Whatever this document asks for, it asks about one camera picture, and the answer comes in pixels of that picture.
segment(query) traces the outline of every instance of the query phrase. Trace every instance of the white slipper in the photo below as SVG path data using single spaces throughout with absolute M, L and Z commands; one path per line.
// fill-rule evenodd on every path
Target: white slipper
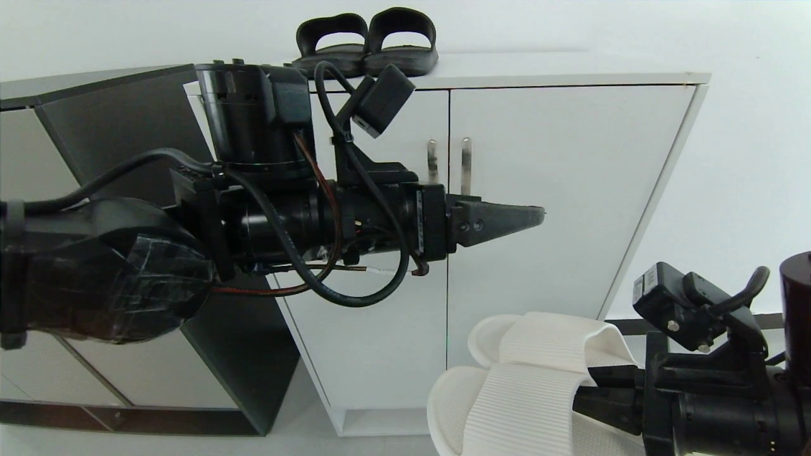
M 521 364 L 459 367 L 428 397 L 440 456 L 644 456 L 642 439 L 572 412 L 588 375 Z
M 491 316 L 473 328 L 467 342 L 484 367 L 520 363 L 587 373 L 589 367 L 639 365 L 614 325 L 579 316 Z

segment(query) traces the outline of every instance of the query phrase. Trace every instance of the cabinet handle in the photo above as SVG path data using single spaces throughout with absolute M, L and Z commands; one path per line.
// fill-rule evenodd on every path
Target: cabinet handle
M 428 182 L 440 182 L 440 169 L 436 163 L 436 141 L 428 141 Z
M 470 195 L 470 173 L 473 165 L 473 145 L 470 138 L 461 141 L 461 193 Z

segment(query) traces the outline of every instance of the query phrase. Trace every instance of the cabinet top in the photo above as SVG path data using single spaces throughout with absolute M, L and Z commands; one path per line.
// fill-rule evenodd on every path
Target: cabinet top
M 410 79 L 417 89 L 559 87 L 706 84 L 710 73 L 591 51 L 440 53 L 430 74 Z M 341 91 L 335 81 L 327 81 L 326 87 Z M 310 88 L 315 91 L 312 82 Z

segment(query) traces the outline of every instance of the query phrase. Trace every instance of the white wall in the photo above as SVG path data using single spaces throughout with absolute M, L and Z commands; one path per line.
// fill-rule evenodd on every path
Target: white wall
M 343 11 L 369 19 L 390 4 L 3 0 L 0 80 L 214 58 L 279 63 L 297 53 L 303 20 Z M 440 54 L 596 49 L 711 71 L 710 94 L 609 317 L 635 316 L 631 283 L 657 260 L 731 292 L 768 265 L 774 275 L 754 308 L 779 312 L 779 262 L 811 250 L 811 2 L 397 4 L 434 19 Z

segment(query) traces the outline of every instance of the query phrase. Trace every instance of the robotic arm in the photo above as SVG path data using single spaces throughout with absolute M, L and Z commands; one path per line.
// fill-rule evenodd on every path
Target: robotic arm
M 333 130 L 334 181 L 318 167 L 309 86 L 297 70 L 238 60 L 196 69 L 217 161 L 158 149 L 68 196 L 2 203 L 3 349 L 24 345 L 29 329 L 112 343 L 148 340 L 192 318 L 213 290 L 276 297 L 312 290 L 338 305 L 365 307 L 390 296 L 411 261 L 411 273 L 421 276 L 457 245 L 543 221 L 543 208 L 446 194 L 400 163 L 372 161 L 354 144 L 352 122 L 377 137 L 414 91 L 394 66 L 357 88 L 332 65 L 318 67 L 315 85 Z M 326 72 L 351 94 L 337 114 L 324 88 Z M 180 165 L 170 171 L 176 205 L 84 202 L 126 172 L 164 158 Z M 359 257 L 377 252 L 400 252 L 381 290 L 347 296 L 323 284 L 334 269 L 362 269 L 355 266 Z M 237 269 L 294 270 L 303 284 L 235 290 L 227 281 Z
M 574 410 L 642 435 L 648 456 L 797 456 L 811 437 L 811 252 L 780 267 L 786 352 L 769 349 L 749 306 L 769 269 L 730 296 L 696 273 L 657 263 L 634 284 L 634 308 L 659 331 L 647 335 L 645 369 L 589 369 Z M 668 337 L 690 351 L 671 353 Z M 778 367 L 783 361 L 786 368 Z

